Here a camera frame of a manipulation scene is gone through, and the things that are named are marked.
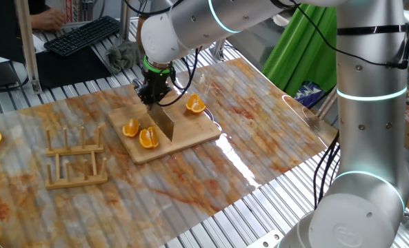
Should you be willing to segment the bare person hand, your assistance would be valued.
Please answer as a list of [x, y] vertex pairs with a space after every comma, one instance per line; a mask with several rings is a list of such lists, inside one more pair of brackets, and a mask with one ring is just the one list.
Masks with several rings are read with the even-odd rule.
[[51, 8], [30, 16], [33, 30], [58, 31], [66, 23], [65, 14]]

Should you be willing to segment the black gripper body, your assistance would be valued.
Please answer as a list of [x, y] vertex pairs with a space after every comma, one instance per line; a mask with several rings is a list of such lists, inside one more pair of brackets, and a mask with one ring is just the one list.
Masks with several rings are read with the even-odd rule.
[[143, 70], [142, 73], [143, 80], [134, 80], [134, 89], [137, 96], [141, 100], [156, 98], [160, 102], [171, 90], [170, 86], [166, 83], [167, 78], [170, 76], [170, 71], [154, 72], [152, 70]]

